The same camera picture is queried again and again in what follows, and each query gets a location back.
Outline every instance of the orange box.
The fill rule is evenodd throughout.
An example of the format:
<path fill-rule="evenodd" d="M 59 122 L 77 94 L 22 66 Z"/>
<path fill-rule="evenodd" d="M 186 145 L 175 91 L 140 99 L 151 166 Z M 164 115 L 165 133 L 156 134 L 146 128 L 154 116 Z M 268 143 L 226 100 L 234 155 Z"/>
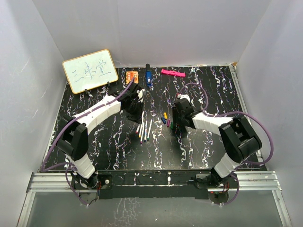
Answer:
<path fill-rule="evenodd" d="M 133 78 L 134 78 L 134 82 L 136 84 L 138 84 L 139 83 L 138 72 L 135 72 L 135 71 L 126 72 L 126 84 L 128 84 L 129 82 L 131 82 Z"/>

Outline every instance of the white pen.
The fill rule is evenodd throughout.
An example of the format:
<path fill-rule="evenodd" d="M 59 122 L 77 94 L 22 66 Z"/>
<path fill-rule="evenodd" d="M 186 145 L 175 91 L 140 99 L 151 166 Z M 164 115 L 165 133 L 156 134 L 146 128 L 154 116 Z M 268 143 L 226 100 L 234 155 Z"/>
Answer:
<path fill-rule="evenodd" d="M 142 123 L 144 122 L 144 111 L 142 112 Z M 141 137 L 142 124 L 140 125 L 139 138 Z"/>
<path fill-rule="evenodd" d="M 141 135 L 141 140 L 140 140 L 140 143 L 142 143 L 142 139 L 143 139 L 143 133 L 144 133 L 144 122 L 142 123 L 142 135 Z"/>
<path fill-rule="evenodd" d="M 150 139 L 151 128 L 152 128 L 152 120 L 151 120 L 151 123 L 150 123 L 150 128 L 148 129 L 147 140 Z"/>
<path fill-rule="evenodd" d="M 138 125 L 138 128 L 137 128 L 137 130 L 136 130 L 136 134 L 138 134 L 139 133 L 139 129 L 140 129 L 140 124 Z"/>
<path fill-rule="evenodd" d="M 143 122 L 144 122 L 144 117 L 142 117 L 142 124 L 140 125 L 139 138 L 141 137 L 141 134 L 143 134 L 142 132 L 144 131 Z"/>
<path fill-rule="evenodd" d="M 146 137 L 147 137 L 147 120 L 145 122 L 144 142 L 146 142 Z"/>

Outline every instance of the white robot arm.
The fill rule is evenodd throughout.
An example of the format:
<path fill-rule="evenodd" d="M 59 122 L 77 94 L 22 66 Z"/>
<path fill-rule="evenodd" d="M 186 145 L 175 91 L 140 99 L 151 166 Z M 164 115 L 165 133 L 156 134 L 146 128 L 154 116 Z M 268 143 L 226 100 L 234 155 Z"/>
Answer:
<path fill-rule="evenodd" d="M 130 121 L 141 123 L 143 92 L 143 89 L 133 83 L 126 93 L 116 101 L 114 100 L 119 95 L 119 92 L 106 95 L 100 102 L 82 113 L 73 117 L 65 116 L 60 120 L 59 130 L 72 119 L 90 112 L 90 114 L 78 119 L 68 127 L 57 142 L 57 147 L 63 151 L 70 162 L 77 168 L 77 176 L 73 175 L 73 177 L 76 177 L 82 186 L 90 188 L 97 182 L 95 167 L 87 154 L 89 148 L 88 135 L 97 125 L 121 110 L 125 110 L 129 114 L 127 118 Z"/>
<path fill-rule="evenodd" d="M 173 123 L 179 127 L 204 129 L 222 137 L 226 154 L 211 169 L 206 183 L 219 185 L 226 181 L 244 160 L 262 147 L 261 140 L 245 117 L 215 117 L 195 112 L 188 95 L 178 96 L 173 107 Z"/>

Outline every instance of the white wall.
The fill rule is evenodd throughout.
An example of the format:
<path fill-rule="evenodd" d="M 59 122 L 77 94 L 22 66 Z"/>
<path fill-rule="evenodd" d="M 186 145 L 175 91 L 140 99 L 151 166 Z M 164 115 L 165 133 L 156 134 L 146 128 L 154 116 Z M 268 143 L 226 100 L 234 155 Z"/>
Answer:
<path fill-rule="evenodd" d="M 33 0 L 64 59 L 118 66 L 238 61 L 270 0 Z"/>
<path fill-rule="evenodd" d="M 272 1 L 237 70 L 249 112 L 273 136 L 275 153 L 268 167 L 277 172 L 295 227 L 303 221 L 302 12 L 301 0 Z"/>
<path fill-rule="evenodd" d="M 0 0 L 0 226 L 16 226 L 58 112 L 63 61 L 31 0 Z"/>

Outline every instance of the black marble table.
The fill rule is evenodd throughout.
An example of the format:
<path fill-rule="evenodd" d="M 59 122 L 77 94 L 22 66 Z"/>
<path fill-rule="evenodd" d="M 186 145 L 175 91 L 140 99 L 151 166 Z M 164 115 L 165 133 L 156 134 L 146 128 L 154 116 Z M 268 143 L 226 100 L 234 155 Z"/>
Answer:
<path fill-rule="evenodd" d="M 73 94 L 67 84 L 61 108 L 55 124 L 52 140 L 57 135 L 58 121 L 64 115 L 73 116 L 88 109 L 107 94 L 109 89 L 125 87 L 125 72 L 138 71 L 139 85 L 147 90 L 144 98 L 144 121 L 153 120 L 150 140 L 140 144 L 135 133 L 138 124 L 128 121 L 122 112 L 109 117 L 89 135 L 89 158 L 98 170 L 155 170 L 155 169 L 206 169 L 213 167 L 224 155 L 221 138 L 205 130 L 187 128 L 173 132 L 161 121 L 163 113 L 172 121 L 172 106 L 176 93 L 187 83 L 202 85 L 209 97 L 208 113 L 222 114 L 241 111 L 240 101 L 228 66 L 220 67 L 167 67 L 167 70 L 185 72 L 186 77 L 161 74 L 162 68 L 152 68 L 153 86 L 145 82 L 145 68 L 118 68 L 119 80 L 107 86 L 89 91 L 89 94 Z M 196 110 L 205 105 L 206 98 L 199 87 L 188 87 L 191 103 Z M 250 160 L 257 161 L 256 155 Z M 65 155 L 55 148 L 46 167 L 64 162 Z"/>

